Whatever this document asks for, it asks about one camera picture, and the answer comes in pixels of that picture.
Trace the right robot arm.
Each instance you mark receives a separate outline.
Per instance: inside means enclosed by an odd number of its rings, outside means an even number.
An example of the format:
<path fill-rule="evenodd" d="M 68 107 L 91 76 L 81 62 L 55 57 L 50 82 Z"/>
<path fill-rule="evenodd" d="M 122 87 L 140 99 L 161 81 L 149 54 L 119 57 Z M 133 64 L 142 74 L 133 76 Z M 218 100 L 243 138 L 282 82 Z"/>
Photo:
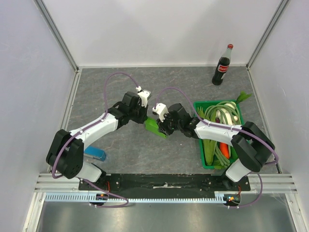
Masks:
<path fill-rule="evenodd" d="M 233 190 L 250 172 L 260 172 L 270 155 L 274 154 L 273 143 L 252 122 L 229 126 L 199 116 L 191 117 L 180 103 L 169 108 L 158 103 L 152 111 L 158 115 L 158 130 L 165 135 L 181 131 L 186 137 L 209 139 L 235 149 L 238 159 L 229 165 L 221 178 L 222 187 L 226 190 Z"/>

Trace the green paper box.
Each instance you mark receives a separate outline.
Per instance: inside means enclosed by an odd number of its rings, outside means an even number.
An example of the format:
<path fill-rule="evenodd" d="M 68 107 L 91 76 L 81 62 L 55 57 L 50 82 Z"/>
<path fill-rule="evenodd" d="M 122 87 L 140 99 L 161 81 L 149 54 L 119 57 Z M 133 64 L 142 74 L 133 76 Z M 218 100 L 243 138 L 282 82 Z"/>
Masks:
<path fill-rule="evenodd" d="M 159 132 L 159 127 L 157 125 L 156 120 L 154 120 L 153 118 L 148 117 L 146 119 L 146 121 L 144 122 L 145 124 L 145 129 L 147 131 L 150 131 L 152 133 L 154 133 L 155 135 L 161 137 L 161 138 L 166 138 L 167 136 L 164 133 Z"/>

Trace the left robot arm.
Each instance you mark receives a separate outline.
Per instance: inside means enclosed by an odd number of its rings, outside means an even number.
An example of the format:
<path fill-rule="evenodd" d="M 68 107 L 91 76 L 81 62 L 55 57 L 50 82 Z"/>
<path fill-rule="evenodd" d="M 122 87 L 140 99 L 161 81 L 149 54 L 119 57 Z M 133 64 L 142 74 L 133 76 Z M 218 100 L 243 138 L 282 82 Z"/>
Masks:
<path fill-rule="evenodd" d="M 67 179 L 79 177 L 89 181 L 95 190 L 106 185 L 103 171 L 94 164 L 84 161 L 84 151 L 104 135 L 116 131 L 129 121 L 142 124 L 147 119 L 148 100 L 151 93 L 142 90 L 127 92 L 120 102 L 99 118 L 75 130 L 60 129 L 56 132 L 46 157 L 52 167 L 52 177 Z"/>

